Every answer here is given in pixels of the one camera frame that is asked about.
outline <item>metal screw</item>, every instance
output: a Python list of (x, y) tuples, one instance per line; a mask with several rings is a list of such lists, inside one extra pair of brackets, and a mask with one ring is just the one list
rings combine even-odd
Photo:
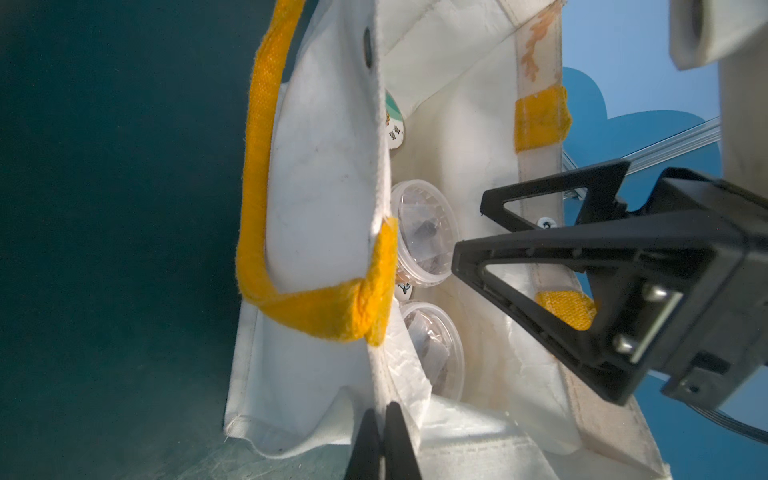
[(536, 222), (536, 224), (541, 228), (557, 228), (558, 226), (558, 223), (555, 222), (550, 217), (542, 217), (538, 219), (538, 222)]
[(622, 355), (630, 355), (637, 348), (637, 342), (629, 335), (619, 333), (614, 337), (614, 349)]
[(656, 283), (646, 283), (643, 285), (643, 298), (646, 302), (658, 303), (663, 302), (670, 295), (669, 291), (657, 285)]
[(690, 382), (688, 382), (688, 379), (683, 380), (680, 382), (680, 386), (685, 388), (685, 391), (688, 393), (692, 393), (696, 395), (699, 392), (699, 387), (695, 385), (691, 385)]

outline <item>plastic container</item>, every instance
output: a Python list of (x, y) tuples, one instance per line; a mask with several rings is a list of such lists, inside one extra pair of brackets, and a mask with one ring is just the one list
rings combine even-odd
[(400, 306), (432, 393), (460, 400), (464, 390), (464, 348), (456, 327), (440, 307), (410, 301)]
[(433, 286), (451, 274), (458, 225), (451, 206), (424, 180), (400, 182), (392, 188), (397, 216), (397, 283)]

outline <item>yellow strap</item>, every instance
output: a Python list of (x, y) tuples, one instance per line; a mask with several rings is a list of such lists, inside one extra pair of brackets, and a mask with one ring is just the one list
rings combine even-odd
[(246, 125), (237, 282), (246, 300), (285, 326), (338, 342), (365, 336), (368, 343), (378, 346), (384, 340), (395, 289), (395, 219), (383, 222), (364, 279), (308, 292), (282, 294), (272, 284), (266, 270), (266, 185), (277, 93), (288, 47), (303, 6), (304, 0), (277, 0), (270, 28), (256, 53)]
[(582, 292), (539, 292), (536, 294), (536, 302), (580, 331), (589, 330), (598, 313), (592, 299)]
[(515, 151), (562, 143), (571, 129), (568, 92), (554, 84), (515, 102)]

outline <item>cable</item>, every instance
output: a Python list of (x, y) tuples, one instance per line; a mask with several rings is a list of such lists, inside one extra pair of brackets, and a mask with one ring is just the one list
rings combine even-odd
[(723, 427), (724, 429), (729, 429), (731, 432), (738, 433), (739, 435), (744, 435), (748, 439), (752, 439), (755, 442), (760, 442), (768, 445), (768, 432), (766, 432), (765, 430), (758, 429), (751, 425), (747, 425), (746, 423), (739, 422), (734, 417), (730, 415), (726, 415), (720, 410), (700, 409), (699, 407), (695, 407), (692, 405), (689, 405), (689, 407), (691, 407), (692, 410), (694, 410), (695, 412), (700, 413), (703, 417), (709, 420), (712, 420), (713, 422)]

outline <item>round label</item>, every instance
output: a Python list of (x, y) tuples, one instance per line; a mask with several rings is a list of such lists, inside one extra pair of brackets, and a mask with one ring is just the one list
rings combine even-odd
[(413, 287), (410, 283), (398, 283), (395, 285), (395, 298), (398, 302), (410, 300), (413, 293)]
[(406, 127), (402, 122), (402, 113), (397, 108), (395, 99), (389, 92), (386, 92), (386, 141), (390, 150), (402, 145), (402, 138), (406, 134)]

